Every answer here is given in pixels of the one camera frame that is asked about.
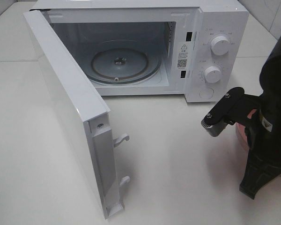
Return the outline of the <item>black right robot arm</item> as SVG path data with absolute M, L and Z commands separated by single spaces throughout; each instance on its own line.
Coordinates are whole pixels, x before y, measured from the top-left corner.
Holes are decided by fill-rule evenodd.
M 249 152 L 239 190 L 251 199 L 281 175 L 281 36 L 262 67 L 259 83 L 260 96 L 232 88 L 201 121 L 213 137 L 227 125 L 244 126 Z

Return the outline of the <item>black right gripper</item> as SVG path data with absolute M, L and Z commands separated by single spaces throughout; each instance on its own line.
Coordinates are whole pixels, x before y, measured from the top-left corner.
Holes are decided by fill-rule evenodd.
M 272 136 L 264 123 L 261 96 L 247 95 L 241 87 L 230 89 L 201 121 L 217 137 L 227 125 L 237 124 L 240 137 L 248 141 L 249 152 L 239 190 L 251 199 L 281 175 L 281 135 Z

